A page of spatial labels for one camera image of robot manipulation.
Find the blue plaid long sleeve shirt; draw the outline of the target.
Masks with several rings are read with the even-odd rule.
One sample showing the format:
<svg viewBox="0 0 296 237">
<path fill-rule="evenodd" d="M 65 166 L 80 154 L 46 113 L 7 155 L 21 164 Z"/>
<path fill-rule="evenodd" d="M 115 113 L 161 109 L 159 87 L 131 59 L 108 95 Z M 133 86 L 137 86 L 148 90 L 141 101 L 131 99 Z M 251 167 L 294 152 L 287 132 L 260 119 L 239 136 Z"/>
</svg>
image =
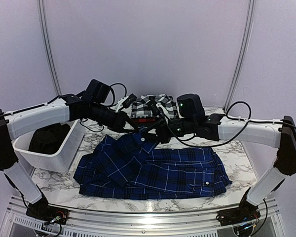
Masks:
<svg viewBox="0 0 296 237">
<path fill-rule="evenodd" d="M 211 148 L 159 149 L 139 133 L 106 135 L 74 173 L 79 193 L 118 199 L 214 197 L 231 184 Z"/>
</svg>

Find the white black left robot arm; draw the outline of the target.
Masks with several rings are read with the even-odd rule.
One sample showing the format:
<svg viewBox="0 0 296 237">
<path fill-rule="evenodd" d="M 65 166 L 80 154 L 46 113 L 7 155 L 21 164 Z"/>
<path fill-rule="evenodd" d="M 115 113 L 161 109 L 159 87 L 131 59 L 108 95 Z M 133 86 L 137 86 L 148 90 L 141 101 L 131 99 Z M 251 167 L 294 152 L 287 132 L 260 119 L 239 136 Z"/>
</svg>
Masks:
<svg viewBox="0 0 296 237">
<path fill-rule="evenodd" d="M 19 162 L 19 158 L 23 157 L 35 168 L 66 173 L 85 134 L 78 123 L 79 120 L 90 119 L 113 131 L 127 132 L 125 124 L 134 126 L 134 123 L 122 109 L 128 108 L 135 100 L 134 94 L 125 96 L 119 100 L 116 109 L 112 110 L 101 103 L 67 94 L 19 111 L 3 113 L 0 110 L 0 170 L 10 184 L 27 199 L 27 216 L 41 220 L 51 220 L 59 216 L 65 220 L 68 210 L 49 205 L 43 192 Z M 30 136 L 36 130 L 56 123 L 71 126 L 60 148 L 51 155 L 29 152 L 27 148 Z"/>
</svg>

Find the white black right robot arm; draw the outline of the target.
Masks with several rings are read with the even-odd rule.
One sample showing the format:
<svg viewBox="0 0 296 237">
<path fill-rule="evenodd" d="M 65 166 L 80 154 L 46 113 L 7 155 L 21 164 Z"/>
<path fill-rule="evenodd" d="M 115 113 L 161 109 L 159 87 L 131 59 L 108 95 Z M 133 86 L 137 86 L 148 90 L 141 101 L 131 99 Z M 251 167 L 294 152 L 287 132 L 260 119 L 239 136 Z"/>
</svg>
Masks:
<svg viewBox="0 0 296 237">
<path fill-rule="evenodd" d="M 245 192 L 237 207 L 218 212 L 221 226 L 259 217 L 263 199 L 277 190 L 288 176 L 296 174 L 296 127 L 290 116 L 260 120 L 211 114 L 201 121 L 161 119 L 142 132 L 142 140 L 168 143 L 172 137 L 186 134 L 218 142 L 240 141 L 258 175 L 258 181 Z"/>
</svg>

